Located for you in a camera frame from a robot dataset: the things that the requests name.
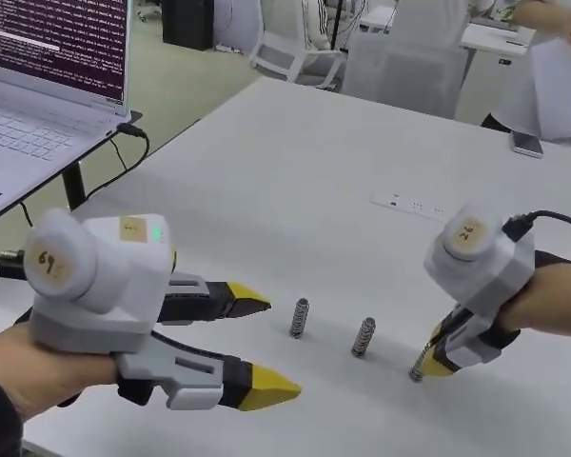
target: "white power strip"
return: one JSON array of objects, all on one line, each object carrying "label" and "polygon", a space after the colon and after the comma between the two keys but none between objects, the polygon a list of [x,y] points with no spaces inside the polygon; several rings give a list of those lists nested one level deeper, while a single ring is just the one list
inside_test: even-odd
[{"label": "white power strip", "polygon": [[380,207],[394,209],[396,211],[414,214],[432,221],[446,223],[455,214],[455,211],[442,205],[429,203],[424,199],[408,198],[399,193],[390,193],[370,197],[370,202]]}]

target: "floor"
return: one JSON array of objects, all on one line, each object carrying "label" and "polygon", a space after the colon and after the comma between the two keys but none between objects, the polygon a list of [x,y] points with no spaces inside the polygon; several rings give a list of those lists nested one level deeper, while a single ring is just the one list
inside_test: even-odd
[{"label": "floor", "polygon": [[[149,135],[152,149],[158,149],[259,76],[243,55],[166,45],[161,30],[158,19],[148,19],[146,23],[135,19],[131,36],[131,105],[144,114],[139,126]],[[127,164],[135,162],[142,152],[136,140],[119,138],[116,143]],[[87,189],[93,189],[120,172],[122,166],[108,144],[85,159],[82,169]],[[61,179],[54,180],[26,203],[32,219],[46,209],[65,208]],[[21,247],[28,229],[19,208],[2,217],[0,251]]]}]

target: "wall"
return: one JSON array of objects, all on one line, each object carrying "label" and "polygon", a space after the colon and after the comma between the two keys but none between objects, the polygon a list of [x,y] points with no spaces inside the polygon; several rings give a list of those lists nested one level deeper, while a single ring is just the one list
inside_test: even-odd
[{"label": "wall", "polygon": [[250,53],[260,19],[258,0],[214,0],[214,41]]}]

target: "black table leg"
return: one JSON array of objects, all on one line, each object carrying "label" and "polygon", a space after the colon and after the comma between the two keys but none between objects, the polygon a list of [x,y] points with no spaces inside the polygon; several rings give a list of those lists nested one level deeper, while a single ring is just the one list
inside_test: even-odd
[{"label": "black table leg", "polygon": [[341,25],[341,13],[343,12],[343,1],[339,0],[339,4],[336,7],[336,17],[334,18],[334,30],[332,31],[332,43],[330,47],[332,50],[336,48],[336,37],[339,34],[339,26]]},{"label": "black table leg", "polygon": [[66,196],[68,197],[69,210],[74,211],[87,200],[80,164],[75,162],[67,167],[62,173],[62,178],[66,188]]}]

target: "paper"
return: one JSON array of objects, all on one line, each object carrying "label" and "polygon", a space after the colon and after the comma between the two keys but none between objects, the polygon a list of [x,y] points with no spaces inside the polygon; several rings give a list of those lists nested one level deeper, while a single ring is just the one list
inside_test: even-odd
[{"label": "paper", "polygon": [[571,45],[558,39],[531,52],[541,137],[571,138]]}]

